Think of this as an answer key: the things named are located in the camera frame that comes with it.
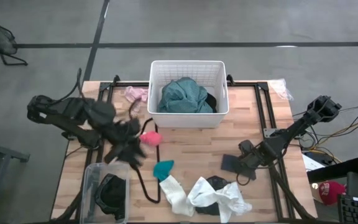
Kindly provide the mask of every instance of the clear plastic bin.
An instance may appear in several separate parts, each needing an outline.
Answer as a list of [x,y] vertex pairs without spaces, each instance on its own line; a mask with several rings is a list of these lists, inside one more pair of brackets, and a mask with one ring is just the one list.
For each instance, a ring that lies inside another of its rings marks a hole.
[[[94,195],[107,174],[114,174],[126,181],[125,197],[125,218],[116,221],[114,215],[106,215],[99,205],[95,203]],[[84,186],[82,193],[82,210],[80,216],[81,224],[123,224],[128,221],[129,209],[129,165],[121,162],[114,162],[107,165],[96,163],[89,165],[85,170]]]

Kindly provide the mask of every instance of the plastic basket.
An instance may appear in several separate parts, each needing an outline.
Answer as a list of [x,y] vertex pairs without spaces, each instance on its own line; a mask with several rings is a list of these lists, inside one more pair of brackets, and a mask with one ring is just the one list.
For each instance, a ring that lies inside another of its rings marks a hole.
[[[162,88],[172,80],[190,77],[216,98],[217,113],[158,113]],[[161,128],[215,128],[229,112],[226,71],[220,61],[154,61],[150,69],[147,110]]]
[[[125,198],[125,219],[116,222],[113,215],[106,215],[95,203],[94,195],[107,174],[114,174],[121,179],[126,180],[126,198]],[[129,214],[129,165],[121,162],[114,162],[107,165],[105,163],[95,163],[85,169],[84,184],[82,193],[82,206],[80,213],[80,224],[124,224],[128,221]]]

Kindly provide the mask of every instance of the concrete floor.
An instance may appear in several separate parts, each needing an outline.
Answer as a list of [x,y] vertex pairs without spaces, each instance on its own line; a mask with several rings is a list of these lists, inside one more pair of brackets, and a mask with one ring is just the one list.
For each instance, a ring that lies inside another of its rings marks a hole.
[[[103,0],[0,0],[0,24],[20,44],[92,43]],[[352,42],[358,0],[111,1],[100,42]],[[19,49],[28,67],[0,61],[0,145],[31,153],[11,163],[0,194],[0,223],[48,220],[67,141],[53,126],[26,118],[34,95],[71,89],[90,49]],[[153,60],[222,60],[237,80],[285,78],[294,113],[318,95],[358,106],[358,47],[228,49],[98,49],[91,80],[147,80]],[[345,127],[358,110],[316,131]],[[358,131],[326,145],[342,159],[358,156]]]

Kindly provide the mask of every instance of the red cap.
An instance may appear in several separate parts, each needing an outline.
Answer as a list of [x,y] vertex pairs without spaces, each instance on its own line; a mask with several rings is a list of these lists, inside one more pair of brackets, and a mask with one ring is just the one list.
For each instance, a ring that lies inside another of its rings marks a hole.
[[318,187],[318,193],[325,205],[337,202],[337,196],[345,193],[345,186],[335,181],[325,181]]

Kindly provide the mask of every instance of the clear plastic bag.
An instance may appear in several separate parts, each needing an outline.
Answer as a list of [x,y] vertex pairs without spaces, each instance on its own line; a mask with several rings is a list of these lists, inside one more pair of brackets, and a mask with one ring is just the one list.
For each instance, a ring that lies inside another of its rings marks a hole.
[[278,80],[269,80],[268,84],[274,89],[281,99],[284,100],[293,100],[293,97],[290,91],[287,89],[287,84],[285,79],[281,78]]

